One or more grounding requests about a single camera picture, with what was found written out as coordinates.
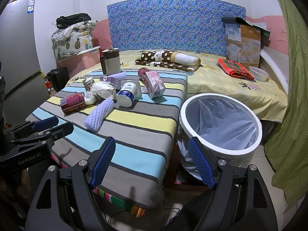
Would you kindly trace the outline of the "grey refrigerator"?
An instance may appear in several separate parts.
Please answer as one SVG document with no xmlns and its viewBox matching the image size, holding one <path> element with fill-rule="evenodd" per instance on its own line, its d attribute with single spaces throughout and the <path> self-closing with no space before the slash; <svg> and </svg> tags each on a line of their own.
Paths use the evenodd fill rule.
<svg viewBox="0 0 308 231">
<path fill-rule="evenodd" d="M 10 2 L 0 19 L 1 75 L 6 81 L 3 111 L 13 126 L 49 98 L 35 46 L 34 2 Z"/>
</svg>

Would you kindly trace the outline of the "red soda can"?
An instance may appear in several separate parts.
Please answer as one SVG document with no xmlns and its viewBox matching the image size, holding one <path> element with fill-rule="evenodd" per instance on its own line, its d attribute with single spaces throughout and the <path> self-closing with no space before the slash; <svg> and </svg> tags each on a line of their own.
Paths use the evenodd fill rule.
<svg viewBox="0 0 308 231">
<path fill-rule="evenodd" d="M 79 92 L 73 95 L 67 96 L 60 100 L 60 106 L 64 114 L 70 114 L 79 109 L 83 109 L 86 104 L 84 100 L 84 93 Z"/>
</svg>

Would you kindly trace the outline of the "brown white mug tumbler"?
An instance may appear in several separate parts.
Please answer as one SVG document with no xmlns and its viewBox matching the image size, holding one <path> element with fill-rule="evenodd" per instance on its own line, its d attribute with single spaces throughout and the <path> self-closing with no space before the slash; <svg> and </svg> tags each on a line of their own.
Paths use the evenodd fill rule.
<svg viewBox="0 0 308 231">
<path fill-rule="evenodd" d="M 120 53 L 118 48 L 103 50 L 100 62 L 103 74 L 111 75 L 121 72 Z"/>
</svg>

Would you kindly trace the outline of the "pineapple print bedding pile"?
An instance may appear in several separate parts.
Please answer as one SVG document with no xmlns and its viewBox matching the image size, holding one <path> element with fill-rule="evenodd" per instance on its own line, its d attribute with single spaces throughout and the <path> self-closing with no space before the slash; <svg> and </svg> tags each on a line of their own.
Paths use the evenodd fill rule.
<svg viewBox="0 0 308 231">
<path fill-rule="evenodd" d="M 56 30 L 51 36 L 56 61 L 92 49 L 92 31 L 96 25 L 96 21 L 90 20 Z"/>
</svg>

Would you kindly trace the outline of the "pink milk carton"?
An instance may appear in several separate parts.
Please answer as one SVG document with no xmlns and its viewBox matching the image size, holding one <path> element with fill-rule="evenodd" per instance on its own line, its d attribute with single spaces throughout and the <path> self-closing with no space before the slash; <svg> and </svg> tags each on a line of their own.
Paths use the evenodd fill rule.
<svg viewBox="0 0 308 231">
<path fill-rule="evenodd" d="M 146 71 L 144 74 L 144 82 L 151 99 L 163 96 L 166 86 L 162 82 L 157 71 Z"/>
</svg>

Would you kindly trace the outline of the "white blue yogurt cup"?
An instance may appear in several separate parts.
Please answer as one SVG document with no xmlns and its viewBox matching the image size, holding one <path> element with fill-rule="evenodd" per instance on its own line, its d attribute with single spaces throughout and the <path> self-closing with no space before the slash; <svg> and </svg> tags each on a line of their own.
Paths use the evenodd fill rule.
<svg viewBox="0 0 308 231">
<path fill-rule="evenodd" d="M 122 107 L 131 107 L 136 100 L 142 98 L 141 85 L 138 81 L 121 81 L 121 89 L 116 96 L 117 103 Z"/>
</svg>

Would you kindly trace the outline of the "green curtain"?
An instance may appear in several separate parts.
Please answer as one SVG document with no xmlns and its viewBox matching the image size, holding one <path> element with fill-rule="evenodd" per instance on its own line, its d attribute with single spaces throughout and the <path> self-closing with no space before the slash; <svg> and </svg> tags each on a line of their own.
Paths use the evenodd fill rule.
<svg viewBox="0 0 308 231">
<path fill-rule="evenodd" d="M 275 170 L 271 184 L 292 207 L 307 194 L 307 25 L 292 0 L 278 2 L 288 37 L 288 106 L 264 150 Z"/>
</svg>

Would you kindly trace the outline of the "red plaid folded cloth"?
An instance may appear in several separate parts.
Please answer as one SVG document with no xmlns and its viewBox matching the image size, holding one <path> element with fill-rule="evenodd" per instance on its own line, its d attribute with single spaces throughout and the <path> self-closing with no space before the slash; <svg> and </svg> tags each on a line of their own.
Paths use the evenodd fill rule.
<svg viewBox="0 0 308 231">
<path fill-rule="evenodd" d="M 255 80 L 253 75 L 240 63 L 227 59 L 218 59 L 217 66 L 219 66 L 230 77 L 250 81 Z"/>
</svg>

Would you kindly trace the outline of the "red cartoon can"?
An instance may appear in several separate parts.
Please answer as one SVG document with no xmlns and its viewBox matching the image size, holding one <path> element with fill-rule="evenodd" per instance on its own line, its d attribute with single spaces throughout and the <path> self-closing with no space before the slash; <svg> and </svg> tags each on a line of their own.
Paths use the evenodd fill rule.
<svg viewBox="0 0 308 231">
<path fill-rule="evenodd" d="M 138 76 L 140 78 L 140 80 L 144 80 L 145 79 L 145 74 L 146 72 L 150 71 L 149 69 L 147 69 L 146 67 L 142 67 L 138 70 Z"/>
</svg>

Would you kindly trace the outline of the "beige paper bag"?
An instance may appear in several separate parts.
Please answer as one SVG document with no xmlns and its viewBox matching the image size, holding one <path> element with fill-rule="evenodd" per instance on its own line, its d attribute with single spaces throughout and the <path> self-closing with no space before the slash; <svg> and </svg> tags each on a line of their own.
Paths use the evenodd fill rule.
<svg viewBox="0 0 308 231">
<path fill-rule="evenodd" d="M 106 84 L 103 82 L 95 82 L 90 92 L 100 99 L 108 99 L 116 100 L 116 89 L 110 84 Z"/>
</svg>

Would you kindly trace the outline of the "patterned paper cup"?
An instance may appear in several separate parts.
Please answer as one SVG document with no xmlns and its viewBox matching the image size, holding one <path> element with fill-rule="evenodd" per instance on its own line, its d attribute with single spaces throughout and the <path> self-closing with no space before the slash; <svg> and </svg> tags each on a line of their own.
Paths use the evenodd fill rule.
<svg viewBox="0 0 308 231">
<path fill-rule="evenodd" d="M 91 87 L 93 86 L 95 81 L 94 81 L 93 77 L 87 77 L 87 78 L 84 78 L 82 80 L 82 83 L 84 84 L 85 90 L 87 92 L 87 91 L 91 90 Z"/>
</svg>

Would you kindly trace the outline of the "purple small carton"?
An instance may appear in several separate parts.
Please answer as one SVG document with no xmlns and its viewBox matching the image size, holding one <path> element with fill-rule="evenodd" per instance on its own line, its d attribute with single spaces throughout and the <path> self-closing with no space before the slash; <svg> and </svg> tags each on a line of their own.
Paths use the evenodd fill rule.
<svg viewBox="0 0 308 231">
<path fill-rule="evenodd" d="M 122 87 L 120 80 L 118 80 L 114 77 L 110 77 L 110 76 L 101 76 L 100 82 L 102 82 L 104 84 L 112 85 L 113 87 L 115 87 L 116 90 L 120 90 L 121 87 Z"/>
</svg>

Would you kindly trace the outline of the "brown polka dot blanket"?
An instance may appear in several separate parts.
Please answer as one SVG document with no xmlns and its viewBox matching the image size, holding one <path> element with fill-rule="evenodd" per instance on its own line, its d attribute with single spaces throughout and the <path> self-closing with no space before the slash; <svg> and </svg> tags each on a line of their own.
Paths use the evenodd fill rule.
<svg viewBox="0 0 308 231">
<path fill-rule="evenodd" d="M 135 64 L 194 72 L 201 65 L 201 60 L 199 57 L 177 51 L 158 50 L 142 52 Z"/>
</svg>

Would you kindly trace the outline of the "white tissue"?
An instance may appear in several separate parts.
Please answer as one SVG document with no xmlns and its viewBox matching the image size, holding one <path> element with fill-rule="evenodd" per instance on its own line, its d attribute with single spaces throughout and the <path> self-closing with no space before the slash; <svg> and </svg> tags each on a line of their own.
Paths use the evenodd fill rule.
<svg viewBox="0 0 308 231">
<path fill-rule="evenodd" d="M 97 97 L 90 91 L 87 91 L 84 94 L 85 105 L 94 105 L 96 103 L 96 100 L 97 100 Z"/>
</svg>

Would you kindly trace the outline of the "blue patterned headboard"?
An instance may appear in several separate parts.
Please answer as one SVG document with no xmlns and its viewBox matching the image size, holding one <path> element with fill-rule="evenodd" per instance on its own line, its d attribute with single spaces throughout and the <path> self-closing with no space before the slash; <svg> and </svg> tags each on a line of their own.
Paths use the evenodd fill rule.
<svg viewBox="0 0 308 231">
<path fill-rule="evenodd" d="M 246 17 L 221 0 L 126 0 L 107 6 L 112 45 L 120 51 L 171 49 L 226 55 L 223 17 Z"/>
</svg>

